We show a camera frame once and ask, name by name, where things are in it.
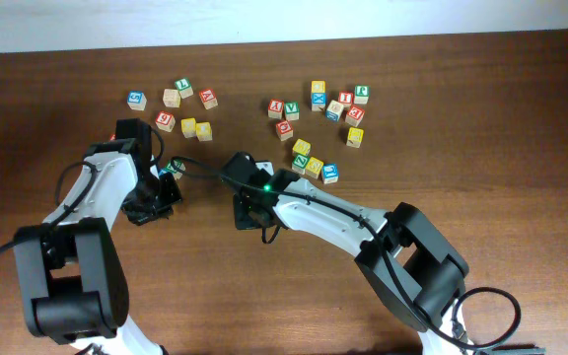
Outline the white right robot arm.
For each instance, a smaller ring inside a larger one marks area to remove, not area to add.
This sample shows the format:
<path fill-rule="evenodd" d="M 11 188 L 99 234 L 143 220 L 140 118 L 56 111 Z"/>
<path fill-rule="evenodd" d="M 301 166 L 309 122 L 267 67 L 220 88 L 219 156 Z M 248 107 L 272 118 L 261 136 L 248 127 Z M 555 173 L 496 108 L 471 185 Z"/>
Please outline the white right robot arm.
<path fill-rule="evenodd" d="M 484 288 L 467 290 L 464 258 L 416 207 L 400 203 L 392 211 L 353 204 L 314 186 L 295 172 L 272 174 L 241 154 L 223 168 L 234 191 L 238 229 L 301 231 L 351 254 L 382 304 L 418 332 L 425 354 L 539 354 L 541 348 L 509 346 L 521 308 L 510 327 L 484 344 L 469 340 L 462 305 Z"/>

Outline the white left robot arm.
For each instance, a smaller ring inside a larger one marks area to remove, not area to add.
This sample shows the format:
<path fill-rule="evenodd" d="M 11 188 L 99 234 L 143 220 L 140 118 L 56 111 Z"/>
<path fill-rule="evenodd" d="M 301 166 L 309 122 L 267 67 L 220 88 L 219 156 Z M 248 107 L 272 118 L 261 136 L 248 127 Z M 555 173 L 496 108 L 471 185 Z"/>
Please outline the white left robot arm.
<path fill-rule="evenodd" d="M 15 234 L 26 326 L 35 337 L 103 354 L 163 354 L 129 315 L 110 229 L 125 199 L 152 202 L 160 182 L 148 140 L 92 145 L 72 189 L 41 224 Z"/>

